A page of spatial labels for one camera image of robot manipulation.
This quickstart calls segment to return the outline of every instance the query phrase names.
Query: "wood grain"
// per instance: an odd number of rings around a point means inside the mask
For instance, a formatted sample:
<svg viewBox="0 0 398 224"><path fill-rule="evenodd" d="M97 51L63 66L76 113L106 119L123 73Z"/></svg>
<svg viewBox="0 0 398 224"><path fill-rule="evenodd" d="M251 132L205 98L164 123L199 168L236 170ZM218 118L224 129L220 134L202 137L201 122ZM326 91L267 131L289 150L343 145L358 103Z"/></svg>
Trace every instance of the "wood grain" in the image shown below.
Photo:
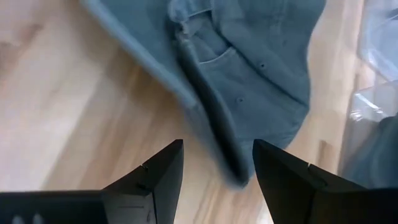
<svg viewBox="0 0 398 224"><path fill-rule="evenodd" d="M361 8L327 2L308 56L312 108L288 148L332 172ZM77 1L0 1L0 190L100 189L177 138L185 165L175 223L272 223L257 180L225 186L174 97Z"/></svg>

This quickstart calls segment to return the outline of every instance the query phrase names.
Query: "wooden floor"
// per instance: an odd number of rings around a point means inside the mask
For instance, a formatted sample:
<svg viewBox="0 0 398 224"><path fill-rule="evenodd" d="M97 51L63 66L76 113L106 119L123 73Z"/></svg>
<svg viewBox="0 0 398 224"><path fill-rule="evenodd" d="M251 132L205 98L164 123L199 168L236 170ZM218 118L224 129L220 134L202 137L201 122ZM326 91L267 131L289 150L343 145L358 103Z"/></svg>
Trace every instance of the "wooden floor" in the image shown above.
<svg viewBox="0 0 398 224"><path fill-rule="evenodd" d="M308 63L312 108L288 151L336 172L362 1L328 0ZM174 97L76 0L0 0L0 190L100 189L174 139L175 223L272 223L256 178L227 188Z"/></svg>

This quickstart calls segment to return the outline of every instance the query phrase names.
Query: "hardwood floor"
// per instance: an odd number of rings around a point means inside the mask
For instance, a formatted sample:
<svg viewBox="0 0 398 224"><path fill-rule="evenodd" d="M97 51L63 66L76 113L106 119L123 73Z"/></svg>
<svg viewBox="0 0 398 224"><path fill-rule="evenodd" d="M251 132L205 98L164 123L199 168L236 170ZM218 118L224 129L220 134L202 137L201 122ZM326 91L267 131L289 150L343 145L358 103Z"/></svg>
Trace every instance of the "hardwood floor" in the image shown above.
<svg viewBox="0 0 398 224"><path fill-rule="evenodd" d="M329 0L308 63L312 108L288 151L336 172L362 1ZM174 97L76 0L0 1L0 190L100 189L174 139L185 167L175 223L272 223L256 178L223 183Z"/></svg>

